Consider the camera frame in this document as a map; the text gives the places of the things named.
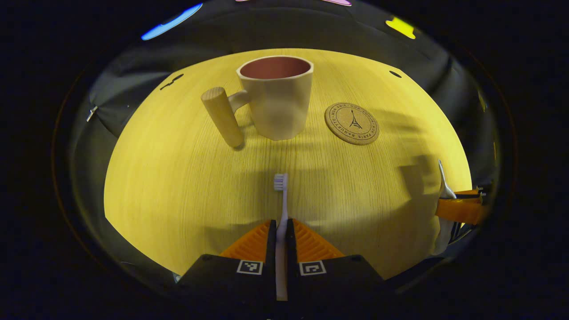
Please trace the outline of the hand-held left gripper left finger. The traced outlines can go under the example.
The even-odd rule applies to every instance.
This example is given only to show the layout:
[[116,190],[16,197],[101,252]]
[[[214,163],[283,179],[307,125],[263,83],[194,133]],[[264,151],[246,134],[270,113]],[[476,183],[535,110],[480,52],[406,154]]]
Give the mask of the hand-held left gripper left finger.
[[179,279],[177,297],[201,312],[272,312],[276,221],[254,227],[220,255],[201,255]]

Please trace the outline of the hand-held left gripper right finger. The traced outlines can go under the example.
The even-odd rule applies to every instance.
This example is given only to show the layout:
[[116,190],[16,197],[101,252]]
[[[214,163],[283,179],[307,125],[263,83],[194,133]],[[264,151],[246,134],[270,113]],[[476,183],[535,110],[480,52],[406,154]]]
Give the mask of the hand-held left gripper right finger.
[[361,255],[344,255],[295,219],[287,221],[287,294],[296,312],[369,312],[385,282]]

